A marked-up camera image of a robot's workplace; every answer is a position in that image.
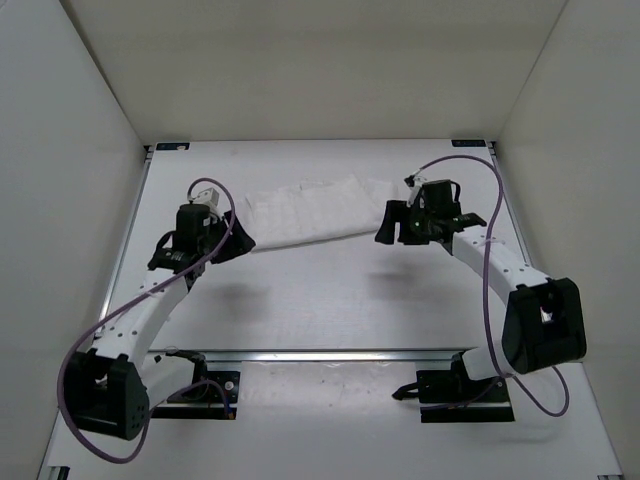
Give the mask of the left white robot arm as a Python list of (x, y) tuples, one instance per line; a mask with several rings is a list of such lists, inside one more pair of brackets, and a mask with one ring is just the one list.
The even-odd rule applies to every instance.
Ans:
[(220, 264), (255, 246), (231, 211), (187, 203), (158, 241), (135, 305), (107, 321), (85, 352), (63, 368), (62, 410), (68, 425), (124, 440), (136, 438), (151, 411), (180, 391), (197, 398), (208, 389), (204, 358), (194, 351), (149, 356), (173, 310), (208, 263)]

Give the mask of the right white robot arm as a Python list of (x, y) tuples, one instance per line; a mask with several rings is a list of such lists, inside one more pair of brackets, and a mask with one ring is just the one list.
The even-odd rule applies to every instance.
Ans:
[(502, 334), (483, 347), (461, 355), (461, 366), (448, 376), (449, 391), (471, 400), (484, 380), (524, 375), (582, 359), (587, 351), (578, 286), (535, 269), (498, 241), (487, 222), (463, 213), (461, 187), (451, 180), (405, 180), (407, 200), (390, 200), (375, 236), (392, 245), (440, 244), (452, 257), (477, 273), (488, 291), (506, 308)]

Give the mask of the white pleated skirt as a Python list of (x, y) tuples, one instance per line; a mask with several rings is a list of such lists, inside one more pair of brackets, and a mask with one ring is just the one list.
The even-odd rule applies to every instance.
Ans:
[(397, 185), (351, 174), (249, 193), (238, 216), (258, 250), (290, 248), (376, 231)]

